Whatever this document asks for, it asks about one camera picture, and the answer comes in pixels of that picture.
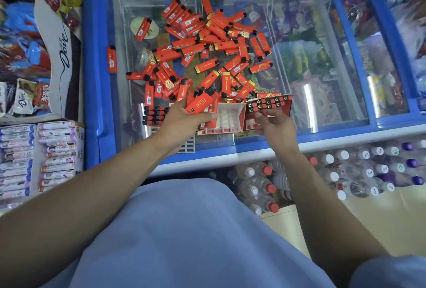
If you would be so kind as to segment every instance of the hand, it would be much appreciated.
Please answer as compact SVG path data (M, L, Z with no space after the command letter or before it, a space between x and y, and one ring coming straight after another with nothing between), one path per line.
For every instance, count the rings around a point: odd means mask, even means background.
M300 153L294 121L281 110L266 110L266 112L272 117L267 118L259 112L255 113L255 122L260 124L254 128L255 132L265 136L281 160L291 160L296 153Z
M410 0L406 8L410 8L416 3L418 3L418 5L414 9L414 19L417 20L426 17L426 0Z
M212 121L216 113L189 114L186 110L186 99L174 103L166 114L163 124L154 134L161 149L169 154L176 153L180 146L198 130L201 123Z

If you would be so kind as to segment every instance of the purple bottle cap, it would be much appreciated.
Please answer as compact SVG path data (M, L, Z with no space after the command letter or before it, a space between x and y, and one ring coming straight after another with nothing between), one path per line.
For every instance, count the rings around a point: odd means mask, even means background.
M417 168L419 166L419 163L415 159L407 159L405 161L406 165L410 168Z
M408 150L408 151L414 150L413 144L411 142L403 142L401 144L401 147L402 149Z
M419 177L419 176L412 177L411 181L413 182L414 185L423 185L425 183L425 180L423 179L423 177Z
M388 182L388 183L396 183L396 176L393 172L387 172L386 174L380 174L377 175L377 177L381 178L381 180L383 180L384 182Z

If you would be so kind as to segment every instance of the shirt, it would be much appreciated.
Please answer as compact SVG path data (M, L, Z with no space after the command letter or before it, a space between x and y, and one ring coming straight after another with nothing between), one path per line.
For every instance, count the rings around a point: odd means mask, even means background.
M421 257L373 259L355 271L351 286L424 287L425 272ZM42 287L334 285L228 187L202 178L139 187L81 257Z

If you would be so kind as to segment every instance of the light blue shirt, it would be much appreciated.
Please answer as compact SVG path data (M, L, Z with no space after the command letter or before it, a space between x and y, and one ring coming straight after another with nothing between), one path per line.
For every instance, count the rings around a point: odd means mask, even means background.
M426 259L373 259L352 287L426 286ZM43 288L334 287L222 183L139 187L82 256Z

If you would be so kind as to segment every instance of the red bottle cap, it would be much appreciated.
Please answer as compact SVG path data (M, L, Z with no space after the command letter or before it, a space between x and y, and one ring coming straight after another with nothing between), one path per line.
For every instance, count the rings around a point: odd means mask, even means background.
M270 175L272 175L273 170L272 170L272 168L271 168L271 167L269 167L269 166L264 166L264 167L262 168L262 173L263 173L263 174L265 174L266 176L270 176Z
M272 213L278 213L280 210L280 207L275 202L269 203L268 208Z
M276 192L276 186L274 184L267 184L265 189L269 194L273 194Z
M318 159L315 157L308 157L308 161L312 166L318 165Z

